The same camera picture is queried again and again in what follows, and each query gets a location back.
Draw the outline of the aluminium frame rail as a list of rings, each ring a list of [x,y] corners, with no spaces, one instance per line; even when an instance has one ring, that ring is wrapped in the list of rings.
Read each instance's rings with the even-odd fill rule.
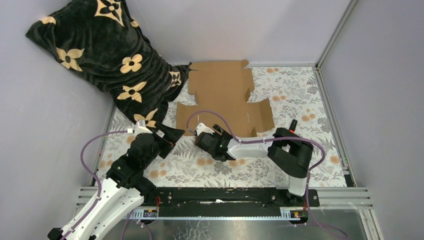
[[[261,220],[293,226],[320,226],[318,211],[354,210],[370,240],[383,238],[368,190],[363,187],[311,188],[302,197],[276,187],[157,187],[137,189],[106,182],[83,187],[78,213],[59,229],[60,240],[100,240],[121,220]]]

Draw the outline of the brown cardboard box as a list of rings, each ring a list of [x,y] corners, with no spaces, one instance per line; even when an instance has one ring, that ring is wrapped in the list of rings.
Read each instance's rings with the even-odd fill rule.
[[[245,59],[192,63],[188,93],[196,105],[177,104],[176,127],[187,131],[200,122],[210,128],[217,124],[245,138],[272,130],[275,123],[269,99],[249,102],[255,86],[248,64]]]

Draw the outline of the black floral plush blanket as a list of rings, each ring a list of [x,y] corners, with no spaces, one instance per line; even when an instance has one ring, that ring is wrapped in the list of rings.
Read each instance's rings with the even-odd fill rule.
[[[156,129],[188,79],[168,63],[130,16],[124,0],[72,0],[32,24],[26,37],[66,69],[112,97],[133,123]]]

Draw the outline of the floral patterned table mat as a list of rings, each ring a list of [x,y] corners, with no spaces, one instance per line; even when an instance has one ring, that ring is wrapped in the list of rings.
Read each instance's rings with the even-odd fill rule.
[[[269,100],[276,128],[297,120],[296,134],[319,143],[314,149],[311,187],[344,187],[346,180],[338,149],[311,66],[253,67],[254,91],[249,101]],[[216,161],[183,136],[166,158],[157,158],[144,175],[158,187],[286,187],[288,175],[267,158]]]

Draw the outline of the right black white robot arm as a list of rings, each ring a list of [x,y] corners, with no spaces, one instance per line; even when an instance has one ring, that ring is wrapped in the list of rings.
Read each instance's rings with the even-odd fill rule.
[[[298,121],[290,127],[277,128],[272,136],[236,139],[219,125],[213,128],[199,123],[195,127],[195,146],[221,162],[243,158],[269,158],[288,175],[288,190],[284,200],[300,206],[307,199],[307,173],[312,159],[313,145],[300,140],[276,140],[280,137],[298,137],[295,134]]]

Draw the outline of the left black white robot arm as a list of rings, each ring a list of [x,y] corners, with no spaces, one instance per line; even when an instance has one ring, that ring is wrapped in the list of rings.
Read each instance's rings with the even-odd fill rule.
[[[155,127],[163,136],[148,127],[145,120],[126,130],[135,137],[127,152],[112,163],[103,180],[91,174],[97,182],[97,192],[67,224],[53,228],[48,239],[101,240],[132,210],[156,202],[157,187],[144,176],[144,171],[157,157],[165,159],[185,131],[162,123]]]

